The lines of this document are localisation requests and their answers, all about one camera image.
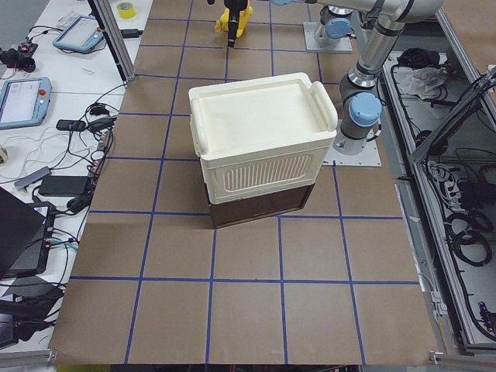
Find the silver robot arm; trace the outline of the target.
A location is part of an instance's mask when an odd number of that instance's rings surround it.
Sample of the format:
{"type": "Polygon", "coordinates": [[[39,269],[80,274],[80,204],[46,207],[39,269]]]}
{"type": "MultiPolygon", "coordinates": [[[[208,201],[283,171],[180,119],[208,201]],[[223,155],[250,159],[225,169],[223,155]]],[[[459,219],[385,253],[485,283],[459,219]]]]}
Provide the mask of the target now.
{"type": "MultiPolygon", "coordinates": [[[[224,1],[223,13],[214,30],[228,34],[227,45],[234,47],[253,15],[250,1],[224,1]]],[[[304,22],[305,47],[313,53],[352,53],[351,9],[324,5],[317,22],[304,22]]]]}
{"type": "Polygon", "coordinates": [[[389,53],[408,23],[421,22],[433,16],[441,1],[321,1],[322,5],[352,9],[362,12],[376,11],[378,18],[374,29],[356,66],[345,74],[339,90],[343,101],[344,117],[339,125],[333,147],[345,155],[356,155],[363,150],[367,135],[377,122],[365,123],[352,107],[363,95],[372,106],[379,100],[372,94],[376,78],[389,53]]]}

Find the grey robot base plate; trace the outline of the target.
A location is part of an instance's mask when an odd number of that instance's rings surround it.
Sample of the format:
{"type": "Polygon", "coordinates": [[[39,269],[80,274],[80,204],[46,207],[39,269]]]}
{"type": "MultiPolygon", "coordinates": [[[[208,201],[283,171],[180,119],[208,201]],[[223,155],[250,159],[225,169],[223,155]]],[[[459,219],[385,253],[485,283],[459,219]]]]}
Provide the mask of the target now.
{"type": "Polygon", "coordinates": [[[342,167],[381,167],[381,157],[377,147],[377,141],[371,140],[375,135],[373,129],[369,130],[367,138],[361,143],[361,150],[357,154],[340,153],[334,146],[331,146],[322,161],[323,166],[342,167]]]}

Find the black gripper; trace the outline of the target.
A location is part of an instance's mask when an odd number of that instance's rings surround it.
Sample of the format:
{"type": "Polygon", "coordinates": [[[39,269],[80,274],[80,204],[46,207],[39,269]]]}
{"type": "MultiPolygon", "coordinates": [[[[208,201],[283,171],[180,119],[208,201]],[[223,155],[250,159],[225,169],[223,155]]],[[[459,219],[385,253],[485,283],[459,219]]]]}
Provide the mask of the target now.
{"type": "Polygon", "coordinates": [[[228,47],[234,47],[237,39],[237,13],[245,10],[247,0],[225,0],[225,7],[229,9],[228,18],[228,47]]]}

